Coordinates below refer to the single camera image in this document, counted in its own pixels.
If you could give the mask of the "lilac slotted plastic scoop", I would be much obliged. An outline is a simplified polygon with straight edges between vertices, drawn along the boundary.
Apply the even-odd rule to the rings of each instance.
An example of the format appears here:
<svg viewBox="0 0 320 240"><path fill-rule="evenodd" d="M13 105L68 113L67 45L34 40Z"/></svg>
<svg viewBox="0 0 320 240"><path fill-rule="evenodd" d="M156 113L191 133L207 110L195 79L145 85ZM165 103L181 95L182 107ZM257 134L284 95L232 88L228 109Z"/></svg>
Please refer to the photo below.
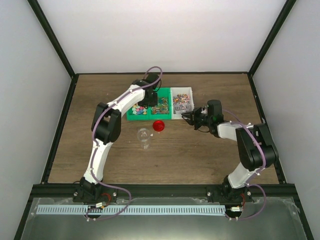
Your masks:
<svg viewBox="0 0 320 240"><path fill-rule="evenodd" d="M173 118L180 118L182 113L190 112L194 109L191 104L176 104L173 106Z"/></svg>

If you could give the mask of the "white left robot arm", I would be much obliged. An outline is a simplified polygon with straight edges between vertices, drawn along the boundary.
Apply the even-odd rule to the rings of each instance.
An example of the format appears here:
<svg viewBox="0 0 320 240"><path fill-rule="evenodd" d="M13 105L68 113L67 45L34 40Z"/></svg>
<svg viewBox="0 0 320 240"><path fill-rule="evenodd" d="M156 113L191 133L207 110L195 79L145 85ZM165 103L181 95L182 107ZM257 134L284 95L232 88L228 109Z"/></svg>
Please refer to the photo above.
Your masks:
<svg viewBox="0 0 320 240"><path fill-rule="evenodd" d="M88 167L80 179L80 186L89 201L97 202L102 196L105 163L113 143L121 134L122 117L134 104L153 107L157 104L157 86L162 75L147 73L143 79L132 82L129 88L109 103L96 107L91 131L92 151Z"/></svg>

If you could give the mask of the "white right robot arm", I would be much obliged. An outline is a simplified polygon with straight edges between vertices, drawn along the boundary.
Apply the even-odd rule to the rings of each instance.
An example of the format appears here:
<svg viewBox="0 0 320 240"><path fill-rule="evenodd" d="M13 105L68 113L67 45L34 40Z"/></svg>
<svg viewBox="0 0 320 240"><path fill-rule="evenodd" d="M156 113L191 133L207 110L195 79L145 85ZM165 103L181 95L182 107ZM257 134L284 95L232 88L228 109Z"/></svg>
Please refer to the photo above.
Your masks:
<svg viewBox="0 0 320 240"><path fill-rule="evenodd" d="M219 100L209 100L206 106L184 112L181 116L195 130L207 127L216 138L237 143L240 163L224 178L221 186L223 198L232 202L250 185L252 178L279 159L279 153L265 123L244 124L238 119L226 121L226 112Z"/></svg>

